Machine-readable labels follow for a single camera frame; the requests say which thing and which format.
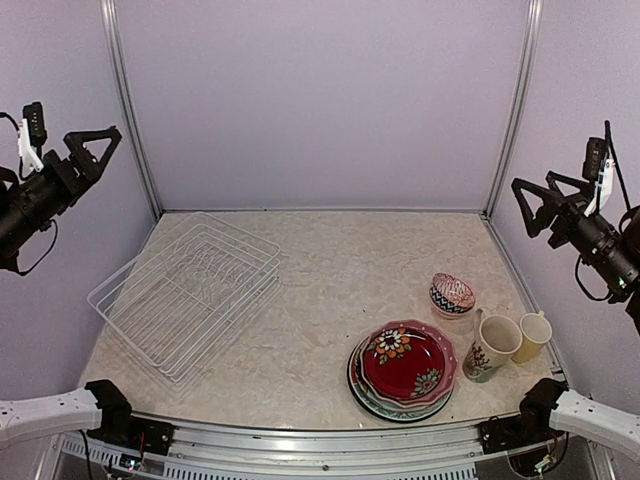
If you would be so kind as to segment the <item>yellow ceramic mug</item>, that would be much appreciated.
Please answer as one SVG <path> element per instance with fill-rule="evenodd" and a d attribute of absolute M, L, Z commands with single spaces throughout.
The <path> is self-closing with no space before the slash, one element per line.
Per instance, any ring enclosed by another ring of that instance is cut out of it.
<path fill-rule="evenodd" d="M 525 363 L 536 357 L 548 344 L 553 335 L 553 328 L 543 311 L 526 313 L 518 322 L 522 344 L 511 356 L 515 363 Z"/>

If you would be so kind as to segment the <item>blue white patterned bowl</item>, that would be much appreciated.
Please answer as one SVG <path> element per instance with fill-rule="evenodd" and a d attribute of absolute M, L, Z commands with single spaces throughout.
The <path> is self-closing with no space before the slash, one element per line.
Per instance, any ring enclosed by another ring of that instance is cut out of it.
<path fill-rule="evenodd" d="M 476 303 L 474 292 L 469 285 L 443 272 L 433 275 L 429 297 L 442 310 L 451 313 L 462 313 L 473 309 Z"/>

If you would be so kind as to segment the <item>floral green mug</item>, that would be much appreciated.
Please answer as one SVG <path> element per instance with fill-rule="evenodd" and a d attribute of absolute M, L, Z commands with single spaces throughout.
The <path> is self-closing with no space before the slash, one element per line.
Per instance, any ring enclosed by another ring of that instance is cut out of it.
<path fill-rule="evenodd" d="M 523 335 L 511 318 L 478 308 L 474 318 L 474 338 L 462 364 L 467 379 L 484 383 L 507 364 L 520 349 Z"/>

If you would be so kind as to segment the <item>white red patterned cup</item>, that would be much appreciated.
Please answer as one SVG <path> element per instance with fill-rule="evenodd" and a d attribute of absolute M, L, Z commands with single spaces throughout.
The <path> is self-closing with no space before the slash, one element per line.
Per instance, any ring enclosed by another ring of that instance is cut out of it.
<path fill-rule="evenodd" d="M 474 313 L 474 309 L 469 309 L 462 313 L 451 313 L 445 310 L 442 310 L 436 303 L 433 301 L 430 302 L 432 311 L 439 317 L 444 318 L 446 320 L 459 320 L 463 318 L 467 318 Z"/>

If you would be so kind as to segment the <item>black rimmed plate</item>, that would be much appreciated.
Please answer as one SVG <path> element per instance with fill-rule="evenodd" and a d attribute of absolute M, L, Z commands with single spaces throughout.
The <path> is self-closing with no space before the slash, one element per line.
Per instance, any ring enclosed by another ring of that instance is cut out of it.
<path fill-rule="evenodd" d="M 355 361 L 355 353 L 356 350 L 353 350 L 351 352 L 351 355 L 349 357 L 348 360 L 348 365 L 347 365 L 347 373 L 348 372 L 353 372 L 356 376 L 356 361 Z M 351 394 L 353 395 L 353 397 L 355 398 L 355 401 L 362 407 L 364 408 L 366 411 L 368 411 L 370 414 L 374 415 L 375 417 L 382 419 L 382 420 L 386 420 L 386 421 L 390 421 L 390 422 L 394 422 L 394 423 L 400 423 L 400 424 L 409 424 L 409 423 L 417 423 L 420 421 L 424 421 L 426 419 L 429 419 L 433 416 L 435 416 L 437 413 L 439 413 L 449 402 L 451 396 L 449 397 L 448 401 L 445 404 L 441 404 L 440 406 L 436 406 L 435 409 L 427 409 L 427 410 L 420 410 L 420 411 L 410 411 L 410 412 L 399 412 L 399 411 L 388 411 L 385 409 L 378 409 L 373 405 L 370 404 L 365 404 L 363 403 L 359 398 L 357 398 L 355 396 L 355 392 L 350 388 L 349 386 L 349 390 L 351 392 Z"/>

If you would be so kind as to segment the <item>red teal patterned plate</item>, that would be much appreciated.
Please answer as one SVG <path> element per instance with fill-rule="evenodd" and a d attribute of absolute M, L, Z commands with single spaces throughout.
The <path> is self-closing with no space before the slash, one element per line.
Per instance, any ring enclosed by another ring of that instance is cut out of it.
<path fill-rule="evenodd" d="M 447 393 L 433 405 L 426 407 L 399 407 L 382 400 L 376 400 L 371 395 L 368 395 L 364 390 L 364 383 L 357 377 L 358 372 L 359 370 L 356 366 L 356 362 L 351 360 L 347 373 L 347 381 L 351 393 L 363 408 L 369 410 L 373 415 L 388 421 L 396 423 L 412 423 L 426 420 L 441 411 L 452 396 L 451 393 Z"/>

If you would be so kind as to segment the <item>light green flower plate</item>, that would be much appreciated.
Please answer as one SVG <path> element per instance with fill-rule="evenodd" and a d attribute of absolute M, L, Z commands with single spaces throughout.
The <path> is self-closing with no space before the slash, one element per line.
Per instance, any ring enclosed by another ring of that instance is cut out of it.
<path fill-rule="evenodd" d="M 363 403 L 370 404 L 378 409 L 385 409 L 388 411 L 410 412 L 435 409 L 436 406 L 445 404 L 451 396 L 451 393 L 447 392 L 441 395 L 435 402 L 432 402 L 431 404 L 397 405 L 389 400 L 379 399 L 370 391 L 365 391 L 353 372 L 348 372 L 346 374 L 346 377 L 350 388 L 355 392 L 355 396 L 359 398 Z"/>

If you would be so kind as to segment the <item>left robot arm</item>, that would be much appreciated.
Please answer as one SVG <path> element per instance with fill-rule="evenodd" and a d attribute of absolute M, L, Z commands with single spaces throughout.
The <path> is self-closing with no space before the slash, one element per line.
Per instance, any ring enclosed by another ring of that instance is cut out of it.
<path fill-rule="evenodd" d="M 77 387 L 103 322 L 87 294 L 119 267 L 148 224 L 127 144 L 102 179 L 20 254 L 29 275 L 1 275 L 1 397 L 23 400 Z"/>

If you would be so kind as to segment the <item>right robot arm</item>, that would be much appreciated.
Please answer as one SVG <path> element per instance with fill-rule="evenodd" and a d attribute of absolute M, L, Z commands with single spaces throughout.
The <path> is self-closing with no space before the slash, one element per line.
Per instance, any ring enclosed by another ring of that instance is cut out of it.
<path fill-rule="evenodd" d="M 604 189 L 594 176 L 578 180 L 550 171 L 545 187 L 516 178 L 511 189 L 521 210 L 529 237 L 552 232 L 548 244 L 566 244 L 578 252 L 578 265 L 595 269 L 607 293 L 600 302 L 624 304 L 625 312 L 639 324 L 639 208 L 628 209 L 614 227 L 599 212 L 590 211 L 594 200 L 603 203 Z M 520 414 L 511 426 L 523 444 L 535 442 L 547 430 L 573 433 L 639 461 L 639 417 L 599 404 L 569 388 L 546 379 L 525 394 Z"/>

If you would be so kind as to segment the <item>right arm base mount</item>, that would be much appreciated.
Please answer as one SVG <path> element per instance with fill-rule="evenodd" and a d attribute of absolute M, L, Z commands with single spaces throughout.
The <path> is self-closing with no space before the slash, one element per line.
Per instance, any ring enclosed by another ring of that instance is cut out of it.
<path fill-rule="evenodd" d="M 541 442 L 557 442 L 563 431 L 549 427 L 529 426 L 520 414 L 490 417 L 477 425 L 479 440 L 485 455 L 528 447 Z"/>

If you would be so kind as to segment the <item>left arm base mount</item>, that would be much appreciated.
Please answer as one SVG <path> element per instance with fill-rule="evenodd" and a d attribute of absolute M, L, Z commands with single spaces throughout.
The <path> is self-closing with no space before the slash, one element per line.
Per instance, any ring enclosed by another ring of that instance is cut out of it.
<path fill-rule="evenodd" d="M 139 453 L 167 456 L 174 432 L 175 427 L 170 423 L 131 417 L 124 427 L 89 430 L 88 436 Z"/>

